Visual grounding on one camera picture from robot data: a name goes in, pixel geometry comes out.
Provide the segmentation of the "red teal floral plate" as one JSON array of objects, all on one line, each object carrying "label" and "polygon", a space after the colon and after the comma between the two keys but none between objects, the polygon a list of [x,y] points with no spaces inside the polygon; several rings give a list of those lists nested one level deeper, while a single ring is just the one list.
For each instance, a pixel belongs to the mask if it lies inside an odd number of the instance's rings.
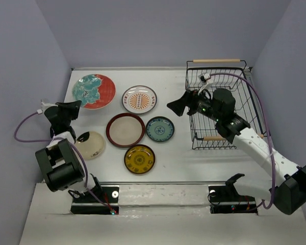
[{"label": "red teal floral plate", "polygon": [[81,101],[81,107],[96,110],[107,106],[114,99],[116,87],[109,77],[90,74],[77,80],[71,93],[76,101]]}]

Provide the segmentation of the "white plate orange sunburst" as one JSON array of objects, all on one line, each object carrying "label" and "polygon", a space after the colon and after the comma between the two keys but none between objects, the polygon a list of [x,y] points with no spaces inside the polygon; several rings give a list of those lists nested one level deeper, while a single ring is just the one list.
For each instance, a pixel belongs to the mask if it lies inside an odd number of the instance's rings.
[{"label": "white plate orange sunburst", "polygon": [[144,85],[136,85],[123,93],[121,102],[128,112],[145,114],[156,106],[157,99],[157,94],[153,89]]}]

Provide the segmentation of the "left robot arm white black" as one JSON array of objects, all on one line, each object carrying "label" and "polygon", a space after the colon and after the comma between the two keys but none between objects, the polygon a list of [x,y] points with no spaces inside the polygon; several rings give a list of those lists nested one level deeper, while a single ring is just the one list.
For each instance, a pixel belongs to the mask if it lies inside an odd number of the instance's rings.
[{"label": "left robot arm white black", "polygon": [[78,118],[81,101],[52,104],[41,101],[38,113],[50,122],[49,144],[35,153],[43,179],[52,192],[68,190],[72,197],[100,200],[104,194],[96,177],[88,185],[89,173],[80,152],[76,149],[76,134],[71,122]]}]

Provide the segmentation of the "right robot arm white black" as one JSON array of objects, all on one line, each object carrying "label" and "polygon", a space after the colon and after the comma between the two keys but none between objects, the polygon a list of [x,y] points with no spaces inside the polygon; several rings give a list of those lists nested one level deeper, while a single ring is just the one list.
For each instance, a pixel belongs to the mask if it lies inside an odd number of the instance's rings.
[{"label": "right robot arm white black", "polygon": [[216,89],[212,97],[198,90],[186,90],[183,96],[167,104],[177,116],[185,108],[188,115],[200,113],[215,121],[218,134],[249,155],[272,178],[258,183],[236,174],[224,188],[225,196],[236,200],[242,195],[259,198],[273,204],[280,212],[291,215],[306,203],[306,165],[299,166],[274,150],[250,124],[235,113],[236,100],[224,88]]}]

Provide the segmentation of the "blue white floral small plate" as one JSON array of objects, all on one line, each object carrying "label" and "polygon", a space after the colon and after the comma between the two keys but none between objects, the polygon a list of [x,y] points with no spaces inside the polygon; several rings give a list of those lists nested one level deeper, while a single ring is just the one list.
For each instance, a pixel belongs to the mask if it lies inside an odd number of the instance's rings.
[{"label": "blue white floral small plate", "polygon": [[146,124],[146,135],[155,142],[166,142],[175,133],[173,122],[163,116],[151,118]]}]

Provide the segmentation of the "cream translucent plate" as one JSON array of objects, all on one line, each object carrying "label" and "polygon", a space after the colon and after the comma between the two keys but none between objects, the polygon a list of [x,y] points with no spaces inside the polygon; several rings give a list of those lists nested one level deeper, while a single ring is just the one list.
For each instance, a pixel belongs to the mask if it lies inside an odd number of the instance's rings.
[{"label": "cream translucent plate", "polygon": [[74,145],[85,160],[91,160],[103,153],[106,142],[100,133],[87,131],[76,139]]}]

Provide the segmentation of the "dark red rimmed beige plate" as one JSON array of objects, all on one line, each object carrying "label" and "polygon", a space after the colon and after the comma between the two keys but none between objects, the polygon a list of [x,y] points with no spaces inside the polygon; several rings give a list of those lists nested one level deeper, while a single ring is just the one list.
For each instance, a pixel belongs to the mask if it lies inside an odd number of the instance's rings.
[{"label": "dark red rimmed beige plate", "polygon": [[112,117],[106,126],[108,141],[119,148],[138,144],[145,134],[143,120],[131,113],[120,113]]}]

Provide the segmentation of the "yellow black patterned plate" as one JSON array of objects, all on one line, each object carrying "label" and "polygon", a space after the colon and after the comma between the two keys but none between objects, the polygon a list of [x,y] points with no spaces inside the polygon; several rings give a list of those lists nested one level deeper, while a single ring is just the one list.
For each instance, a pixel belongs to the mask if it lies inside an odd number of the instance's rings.
[{"label": "yellow black patterned plate", "polygon": [[126,151],[123,162],[129,172],[143,175],[153,169],[156,156],[149,146],[137,144]]}]

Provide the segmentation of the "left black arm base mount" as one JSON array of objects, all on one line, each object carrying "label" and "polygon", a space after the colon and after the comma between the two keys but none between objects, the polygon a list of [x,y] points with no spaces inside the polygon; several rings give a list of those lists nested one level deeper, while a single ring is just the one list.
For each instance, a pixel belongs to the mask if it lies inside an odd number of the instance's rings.
[{"label": "left black arm base mount", "polygon": [[101,186],[93,187],[91,192],[80,193],[68,190],[72,197],[70,212],[79,215],[117,215],[119,213],[119,187]]}]

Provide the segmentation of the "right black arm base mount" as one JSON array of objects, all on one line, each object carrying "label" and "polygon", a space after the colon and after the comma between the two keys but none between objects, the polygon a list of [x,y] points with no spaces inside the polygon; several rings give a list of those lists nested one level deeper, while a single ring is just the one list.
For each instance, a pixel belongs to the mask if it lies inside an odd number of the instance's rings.
[{"label": "right black arm base mount", "polygon": [[211,214],[258,214],[255,198],[246,195],[238,195],[225,185],[209,186],[207,198],[210,203]]}]

